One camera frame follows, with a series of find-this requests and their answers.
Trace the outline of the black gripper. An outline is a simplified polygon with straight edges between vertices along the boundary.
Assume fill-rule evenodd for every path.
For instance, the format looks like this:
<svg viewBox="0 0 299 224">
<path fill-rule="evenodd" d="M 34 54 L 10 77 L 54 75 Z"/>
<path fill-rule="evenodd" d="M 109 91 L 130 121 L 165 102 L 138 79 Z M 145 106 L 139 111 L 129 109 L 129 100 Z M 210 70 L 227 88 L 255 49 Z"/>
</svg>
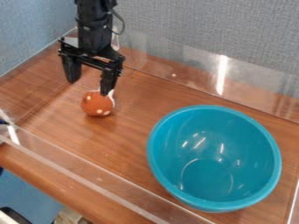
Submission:
<svg viewBox="0 0 299 224">
<path fill-rule="evenodd" d="M 78 37 L 62 36 L 59 56 L 69 83 L 82 76 L 82 66 L 102 71 L 101 94 L 109 95 L 118 84 L 126 56 L 113 47 L 114 32 L 107 27 L 81 27 Z"/>
</svg>

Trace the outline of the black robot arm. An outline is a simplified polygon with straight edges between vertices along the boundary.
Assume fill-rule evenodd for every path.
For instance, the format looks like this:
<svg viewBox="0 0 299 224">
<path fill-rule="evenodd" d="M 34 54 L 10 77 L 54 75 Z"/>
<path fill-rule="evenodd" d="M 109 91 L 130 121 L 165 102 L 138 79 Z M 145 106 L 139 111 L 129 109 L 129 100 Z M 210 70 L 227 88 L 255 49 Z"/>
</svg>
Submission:
<svg viewBox="0 0 299 224">
<path fill-rule="evenodd" d="M 118 0 L 75 0 L 78 6 L 77 22 L 79 36 L 62 36 L 59 56 L 69 83 L 75 83 L 82 76 L 82 65 L 102 71 L 99 91 L 107 96 L 115 89 L 118 77 L 123 72 L 126 56 L 113 48 L 113 35 L 122 35 L 114 31 L 114 18 L 122 23 L 114 7 Z"/>
</svg>

